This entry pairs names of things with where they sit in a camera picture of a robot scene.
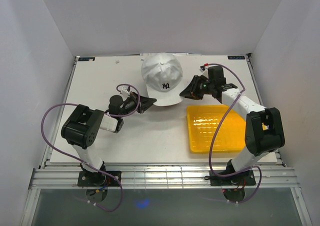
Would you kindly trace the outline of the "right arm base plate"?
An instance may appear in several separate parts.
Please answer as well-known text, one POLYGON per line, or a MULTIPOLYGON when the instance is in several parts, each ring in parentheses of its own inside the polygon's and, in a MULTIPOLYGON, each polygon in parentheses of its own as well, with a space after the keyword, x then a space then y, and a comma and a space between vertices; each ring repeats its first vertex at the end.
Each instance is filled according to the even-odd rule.
POLYGON ((204 177, 211 186, 255 186, 256 180, 253 170, 247 170, 230 177, 217 177, 211 171, 204 177))

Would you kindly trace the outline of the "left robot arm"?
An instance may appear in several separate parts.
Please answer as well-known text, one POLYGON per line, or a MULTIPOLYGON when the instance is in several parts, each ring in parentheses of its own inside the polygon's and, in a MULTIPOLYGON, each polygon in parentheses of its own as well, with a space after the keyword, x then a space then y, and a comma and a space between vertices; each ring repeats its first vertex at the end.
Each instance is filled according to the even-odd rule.
POLYGON ((81 169, 86 179, 95 186, 106 181, 105 163, 98 156, 94 142, 99 130, 118 133, 124 124, 124 116, 137 111, 144 113, 157 102, 155 98, 138 96, 130 92, 126 99, 114 95, 109 99, 108 109, 90 109, 85 105, 78 105, 61 129, 61 136, 76 150, 82 160, 81 169))

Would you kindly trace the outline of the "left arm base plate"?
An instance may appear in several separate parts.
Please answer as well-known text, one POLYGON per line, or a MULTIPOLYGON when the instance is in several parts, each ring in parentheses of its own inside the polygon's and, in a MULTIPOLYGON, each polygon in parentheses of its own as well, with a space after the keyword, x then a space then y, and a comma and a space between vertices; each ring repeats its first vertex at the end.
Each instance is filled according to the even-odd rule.
POLYGON ((81 171, 77 180, 78 187, 118 187, 119 183, 112 177, 100 172, 81 171))

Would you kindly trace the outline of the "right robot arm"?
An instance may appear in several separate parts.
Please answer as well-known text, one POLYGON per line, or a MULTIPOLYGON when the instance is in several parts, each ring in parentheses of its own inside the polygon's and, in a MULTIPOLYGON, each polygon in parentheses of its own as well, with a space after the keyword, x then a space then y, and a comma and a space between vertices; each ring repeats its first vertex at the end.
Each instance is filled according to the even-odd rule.
POLYGON ((255 167, 264 156, 285 145, 281 114, 277 108, 267 108, 247 97, 243 83, 240 88, 227 83, 224 71, 228 67, 207 63, 201 69, 202 75, 195 75, 179 95, 191 100, 202 100, 205 95, 210 95, 228 107, 222 120, 227 118, 230 111, 235 111, 245 121, 244 148, 228 162, 223 172, 211 172, 214 177, 226 178, 230 184, 237 185, 244 179, 244 172, 255 167))

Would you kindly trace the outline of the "white baseball cap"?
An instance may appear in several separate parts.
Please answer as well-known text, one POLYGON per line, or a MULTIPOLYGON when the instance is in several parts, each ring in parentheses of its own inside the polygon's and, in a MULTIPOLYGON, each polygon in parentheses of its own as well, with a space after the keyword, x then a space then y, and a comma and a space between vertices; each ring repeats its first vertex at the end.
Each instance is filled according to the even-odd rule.
POLYGON ((158 107, 181 103, 180 93, 185 89, 183 69, 178 59, 171 53, 156 53, 142 62, 141 76, 149 98, 156 99, 158 107))

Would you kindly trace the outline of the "yellow plastic tray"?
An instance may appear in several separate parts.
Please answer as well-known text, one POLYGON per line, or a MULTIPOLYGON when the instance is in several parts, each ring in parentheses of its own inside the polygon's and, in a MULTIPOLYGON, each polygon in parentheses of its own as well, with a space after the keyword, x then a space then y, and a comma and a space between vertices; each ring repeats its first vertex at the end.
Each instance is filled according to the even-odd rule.
MULTIPOLYGON (((225 105, 190 105, 186 108, 189 148, 194 154, 207 154, 223 115, 225 105)), ((214 141, 213 153, 238 153, 245 146, 246 122, 234 110, 223 121, 214 141)))

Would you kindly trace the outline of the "aluminium frame rail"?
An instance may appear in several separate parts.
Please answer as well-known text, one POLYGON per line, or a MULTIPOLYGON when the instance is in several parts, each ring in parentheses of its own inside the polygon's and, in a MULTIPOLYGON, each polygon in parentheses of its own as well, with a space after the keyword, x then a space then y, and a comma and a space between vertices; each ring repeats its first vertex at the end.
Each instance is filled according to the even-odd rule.
MULTIPOLYGON (((108 108, 109 97, 121 83, 135 85, 142 95, 143 56, 76 58, 64 101, 91 108, 108 108)), ((179 55, 186 84, 199 66, 223 64, 241 78, 246 95, 263 104, 252 66, 227 56, 179 55)), ((79 164, 47 148, 41 168, 31 177, 21 226, 311 226, 296 172, 283 165, 279 151, 261 160, 263 181, 248 202, 226 202, 222 187, 211 186, 208 155, 189 148, 188 105, 220 105, 205 95, 171 107, 152 107, 126 118, 119 134, 100 131, 96 147, 108 170, 122 172, 121 208, 104 212, 87 203, 78 187, 79 164)))

